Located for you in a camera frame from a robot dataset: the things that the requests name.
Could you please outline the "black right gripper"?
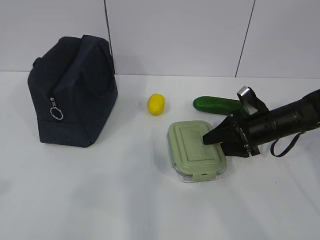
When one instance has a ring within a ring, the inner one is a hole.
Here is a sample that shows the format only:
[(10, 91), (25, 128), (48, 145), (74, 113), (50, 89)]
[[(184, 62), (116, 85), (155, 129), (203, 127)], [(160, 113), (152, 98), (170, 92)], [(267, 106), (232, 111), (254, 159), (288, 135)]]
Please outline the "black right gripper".
[(245, 118), (239, 110), (233, 111), (216, 128), (202, 137), (203, 143), (205, 145), (220, 143), (225, 156), (248, 158), (259, 155), (260, 150), (252, 143)]

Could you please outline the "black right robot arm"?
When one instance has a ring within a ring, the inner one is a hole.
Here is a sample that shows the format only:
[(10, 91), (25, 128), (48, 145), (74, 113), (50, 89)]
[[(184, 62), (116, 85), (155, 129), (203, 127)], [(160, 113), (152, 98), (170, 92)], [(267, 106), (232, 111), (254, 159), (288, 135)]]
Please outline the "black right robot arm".
[(319, 90), (273, 110), (248, 86), (242, 87), (237, 96), (248, 114), (235, 110), (202, 137), (204, 145), (220, 144), (225, 156), (256, 156), (260, 154), (259, 146), (266, 143), (271, 143), (273, 153), (279, 139), (294, 135), (288, 147), (277, 155), (280, 158), (293, 148), (300, 135), (320, 127)]

